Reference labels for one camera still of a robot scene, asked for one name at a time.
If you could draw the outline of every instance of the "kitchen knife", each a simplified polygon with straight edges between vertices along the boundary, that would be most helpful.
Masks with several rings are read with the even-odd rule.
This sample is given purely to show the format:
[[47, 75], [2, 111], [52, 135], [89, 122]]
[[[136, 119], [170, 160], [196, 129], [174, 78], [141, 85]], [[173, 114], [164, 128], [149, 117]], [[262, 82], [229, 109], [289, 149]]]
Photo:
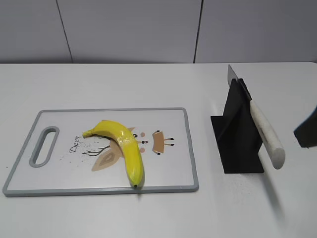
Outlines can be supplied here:
[[228, 66], [228, 84], [230, 86], [231, 81], [236, 80], [243, 91], [245, 92], [247, 99], [250, 102], [250, 114], [256, 125], [262, 142], [267, 150], [267, 153], [271, 159], [271, 162], [275, 169], [279, 170], [285, 161], [285, 150], [282, 143], [278, 139], [273, 127], [270, 125], [269, 121], [266, 119], [265, 115], [259, 109], [257, 104], [252, 100], [250, 93], [242, 79], [239, 79], [236, 73], [233, 71], [232, 67]]

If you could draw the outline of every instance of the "table surface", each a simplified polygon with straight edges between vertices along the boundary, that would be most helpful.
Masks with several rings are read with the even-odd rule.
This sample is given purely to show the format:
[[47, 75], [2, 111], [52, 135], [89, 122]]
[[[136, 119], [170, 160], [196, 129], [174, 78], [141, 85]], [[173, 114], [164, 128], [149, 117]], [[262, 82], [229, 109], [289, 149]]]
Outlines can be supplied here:
[[0, 183], [38, 111], [184, 107], [198, 173], [193, 193], [6, 198], [1, 237], [310, 238], [317, 220], [317, 147], [293, 130], [317, 104], [317, 64], [233, 63], [286, 150], [275, 170], [224, 174], [210, 116], [228, 93], [221, 64], [0, 64]]

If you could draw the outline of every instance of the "white cutting board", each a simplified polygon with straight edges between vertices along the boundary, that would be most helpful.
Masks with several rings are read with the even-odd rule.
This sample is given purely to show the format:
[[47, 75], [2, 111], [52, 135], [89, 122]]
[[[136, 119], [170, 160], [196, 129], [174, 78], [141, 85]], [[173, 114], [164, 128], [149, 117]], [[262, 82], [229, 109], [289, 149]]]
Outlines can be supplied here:
[[[130, 187], [124, 159], [120, 157], [120, 150], [110, 145], [110, 140], [82, 137], [82, 132], [92, 129], [103, 119], [134, 128], [132, 133], [143, 151], [145, 179], [141, 189]], [[48, 162], [34, 168], [30, 165], [30, 157], [41, 132], [49, 126], [59, 129], [56, 143]], [[163, 137], [173, 140], [163, 141]], [[186, 110], [160, 108], [39, 112], [3, 192], [7, 196], [38, 196], [197, 189]]]

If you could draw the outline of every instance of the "cartoon deer face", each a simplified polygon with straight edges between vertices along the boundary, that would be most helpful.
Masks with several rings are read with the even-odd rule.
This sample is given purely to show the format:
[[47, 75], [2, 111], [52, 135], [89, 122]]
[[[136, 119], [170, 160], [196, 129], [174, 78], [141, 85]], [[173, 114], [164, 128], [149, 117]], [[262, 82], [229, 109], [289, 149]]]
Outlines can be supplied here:
[[[133, 134], [134, 138], [136, 138], [138, 144], [146, 145], [148, 143], [147, 140], [142, 140], [139, 141], [139, 136], [140, 137], [145, 137], [145, 133], [141, 132], [140, 135]], [[174, 140], [174, 138], [168, 138], [164, 139], [164, 135], [162, 131], [157, 130], [152, 134], [153, 140], [154, 140], [154, 145], [153, 145], [153, 152], [156, 153], [157, 155], [160, 155], [164, 153], [164, 145], [168, 146], [173, 146], [174, 144], [166, 144], [165, 141], [167, 140]], [[92, 171], [99, 171], [103, 170], [105, 168], [108, 168], [112, 165], [114, 165], [120, 157], [123, 158], [122, 151], [118, 144], [114, 140], [110, 140], [109, 146], [106, 147], [98, 147], [100, 151], [87, 151], [83, 154], [88, 154], [88, 156], [98, 156], [98, 159], [96, 160], [94, 166], [92, 167]], [[143, 153], [145, 152], [145, 148], [141, 147], [140, 152]]]

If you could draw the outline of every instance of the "banana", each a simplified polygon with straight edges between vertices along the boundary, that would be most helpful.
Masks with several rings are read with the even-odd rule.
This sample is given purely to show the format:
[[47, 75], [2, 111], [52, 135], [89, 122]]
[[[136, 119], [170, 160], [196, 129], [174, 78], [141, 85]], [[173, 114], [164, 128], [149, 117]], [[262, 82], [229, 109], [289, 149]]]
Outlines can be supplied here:
[[143, 163], [138, 143], [129, 129], [118, 122], [103, 120], [83, 133], [84, 138], [92, 135], [110, 137], [117, 142], [124, 156], [129, 181], [136, 188], [143, 177]]

